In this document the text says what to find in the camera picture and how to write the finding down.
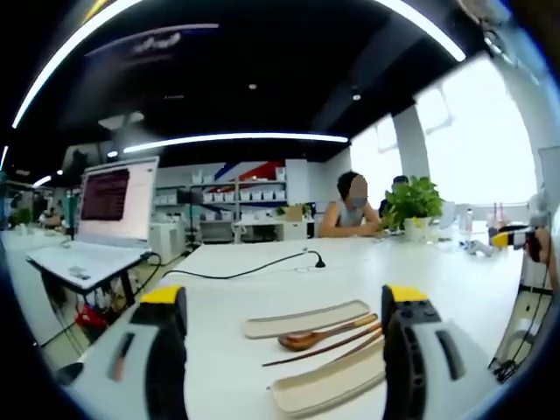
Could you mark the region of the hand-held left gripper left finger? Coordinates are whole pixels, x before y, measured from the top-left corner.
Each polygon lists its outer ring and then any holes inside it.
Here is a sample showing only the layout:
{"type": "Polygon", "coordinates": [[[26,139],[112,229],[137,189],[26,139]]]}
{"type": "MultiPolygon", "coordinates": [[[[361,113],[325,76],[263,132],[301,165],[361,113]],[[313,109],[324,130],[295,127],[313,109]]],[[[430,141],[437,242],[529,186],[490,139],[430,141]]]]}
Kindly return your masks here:
{"type": "Polygon", "coordinates": [[[68,394],[93,419],[186,419],[186,291],[144,295],[87,351],[68,394]]]}

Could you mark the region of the person's right hand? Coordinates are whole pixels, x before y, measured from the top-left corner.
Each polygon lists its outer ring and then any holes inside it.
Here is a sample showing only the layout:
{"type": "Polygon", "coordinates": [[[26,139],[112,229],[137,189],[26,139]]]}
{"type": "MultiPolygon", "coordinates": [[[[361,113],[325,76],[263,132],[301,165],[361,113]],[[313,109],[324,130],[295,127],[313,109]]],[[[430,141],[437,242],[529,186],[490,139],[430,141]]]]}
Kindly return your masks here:
{"type": "Polygon", "coordinates": [[[526,234],[525,251],[536,263],[550,265],[552,260],[552,240],[546,227],[538,227],[526,234]]]}

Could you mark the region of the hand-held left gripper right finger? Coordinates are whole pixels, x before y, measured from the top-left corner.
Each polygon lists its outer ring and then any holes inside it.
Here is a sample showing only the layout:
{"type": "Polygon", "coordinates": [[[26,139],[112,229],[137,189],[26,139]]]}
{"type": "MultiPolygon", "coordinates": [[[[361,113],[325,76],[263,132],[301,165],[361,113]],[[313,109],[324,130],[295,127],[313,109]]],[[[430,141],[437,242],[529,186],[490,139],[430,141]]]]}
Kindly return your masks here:
{"type": "Polygon", "coordinates": [[[484,350],[414,287],[381,294],[385,419],[477,419],[499,384],[484,350]]]}

